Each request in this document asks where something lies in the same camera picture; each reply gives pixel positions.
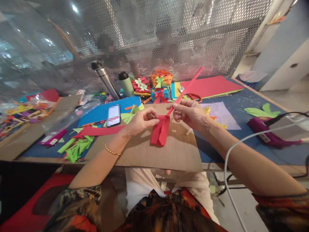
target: gold bracelet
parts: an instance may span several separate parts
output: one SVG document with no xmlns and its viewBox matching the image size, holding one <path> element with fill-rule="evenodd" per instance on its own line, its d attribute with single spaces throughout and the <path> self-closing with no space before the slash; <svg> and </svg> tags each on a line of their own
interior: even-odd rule
<svg viewBox="0 0 309 232">
<path fill-rule="evenodd" d="M 118 156 L 120 156 L 121 155 L 121 153 L 116 153 L 116 152 L 112 152 L 110 149 L 108 149 L 107 148 L 107 143 L 105 144 L 105 149 L 109 152 L 109 153 L 111 153 L 111 154 L 113 154 L 113 155 L 118 155 Z"/>
</svg>

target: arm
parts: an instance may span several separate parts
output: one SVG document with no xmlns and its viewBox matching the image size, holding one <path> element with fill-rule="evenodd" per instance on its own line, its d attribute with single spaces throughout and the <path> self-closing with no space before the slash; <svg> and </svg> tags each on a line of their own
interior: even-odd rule
<svg viewBox="0 0 309 232">
<path fill-rule="evenodd" d="M 223 159 L 228 149 L 239 141 L 216 124 L 196 101 L 182 99 L 180 104 L 174 104 L 173 107 L 175 120 L 183 120 L 198 131 Z M 231 151 L 228 166 L 237 179 L 259 196 L 279 197 L 307 192 L 288 173 L 244 143 L 240 143 Z"/>
<path fill-rule="evenodd" d="M 159 123 L 158 114 L 150 107 L 139 111 L 120 132 L 107 144 L 109 150 L 121 153 L 130 138 L 147 127 Z M 83 188 L 102 183 L 118 159 L 118 155 L 109 153 L 102 144 L 102 150 L 86 164 L 71 182 L 69 188 Z"/>
</svg>

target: patterned dress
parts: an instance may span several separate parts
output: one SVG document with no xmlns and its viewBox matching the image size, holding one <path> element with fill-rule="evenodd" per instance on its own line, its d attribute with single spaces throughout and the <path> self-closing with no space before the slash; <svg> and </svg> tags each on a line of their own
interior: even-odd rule
<svg viewBox="0 0 309 232">
<path fill-rule="evenodd" d="M 259 197 L 256 210 L 269 231 L 309 231 L 309 192 L 282 198 Z M 101 187 L 68 189 L 62 193 L 60 210 L 44 231 L 100 231 L 97 215 Z M 207 231 L 223 232 L 205 208 L 186 189 L 166 197 L 152 190 L 132 209 L 115 231 Z"/>
</svg>

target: red paper sheet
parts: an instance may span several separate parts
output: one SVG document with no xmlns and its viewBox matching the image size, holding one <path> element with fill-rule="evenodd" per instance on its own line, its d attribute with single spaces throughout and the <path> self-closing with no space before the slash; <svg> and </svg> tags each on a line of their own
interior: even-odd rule
<svg viewBox="0 0 309 232">
<path fill-rule="evenodd" d="M 159 120 L 160 122 L 152 129 L 150 143 L 164 147 L 168 136 L 170 117 L 166 115 L 159 115 Z"/>
<path fill-rule="evenodd" d="M 80 133 L 75 135 L 73 138 L 79 138 L 80 136 L 102 136 L 118 133 L 124 126 L 117 127 L 107 127 L 107 128 L 94 128 L 94 127 L 85 127 Z"/>
<path fill-rule="evenodd" d="M 59 99 L 59 95 L 55 89 L 45 90 L 38 94 L 42 95 L 45 98 L 45 100 L 50 101 L 50 102 L 57 102 Z M 26 96 L 27 101 L 30 101 L 30 98 L 35 97 L 35 95 L 36 94 Z"/>
<path fill-rule="evenodd" d="M 184 87 L 186 92 L 197 94 L 201 96 L 201 98 L 236 90 L 242 90 L 245 88 L 242 85 L 238 85 L 226 80 L 223 76 L 197 79 L 190 87 L 190 89 L 187 90 L 186 87 L 189 85 L 189 83 L 190 81 L 181 82 L 180 85 Z"/>
</svg>

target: person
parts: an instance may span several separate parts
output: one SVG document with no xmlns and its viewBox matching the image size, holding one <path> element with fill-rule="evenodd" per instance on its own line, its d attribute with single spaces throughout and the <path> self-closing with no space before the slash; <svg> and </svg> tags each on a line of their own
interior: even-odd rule
<svg viewBox="0 0 309 232">
<path fill-rule="evenodd" d="M 223 159 L 238 142 L 196 101 L 182 99 L 173 107 L 175 121 L 199 132 Z M 154 108 L 139 111 L 76 175 L 45 231 L 100 230 L 96 212 L 101 182 L 132 136 L 158 122 Z M 231 151 L 228 167 L 252 191 L 256 210 L 270 231 L 309 231 L 308 190 L 289 174 L 244 143 Z M 175 189 L 167 195 L 149 169 L 126 169 L 126 181 L 128 216 L 115 231 L 226 231 L 214 215 L 206 173 L 179 173 Z"/>
</svg>

